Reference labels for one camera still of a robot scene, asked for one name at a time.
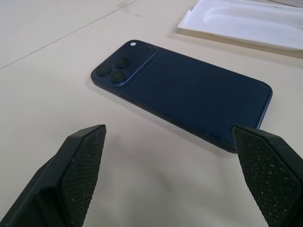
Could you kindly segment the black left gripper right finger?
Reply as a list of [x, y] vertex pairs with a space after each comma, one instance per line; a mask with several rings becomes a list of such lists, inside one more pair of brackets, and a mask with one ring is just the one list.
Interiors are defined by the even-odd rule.
[[270, 227], [303, 225], [303, 160], [279, 136], [243, 126], [232, 135], [245, 183]]

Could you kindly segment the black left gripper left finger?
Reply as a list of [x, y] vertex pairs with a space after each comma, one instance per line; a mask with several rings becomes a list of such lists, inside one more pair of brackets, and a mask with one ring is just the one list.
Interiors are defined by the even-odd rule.
[[106, 126], [68, 136], [0, 222], [2, 227], [81, 227], [98, 181]]

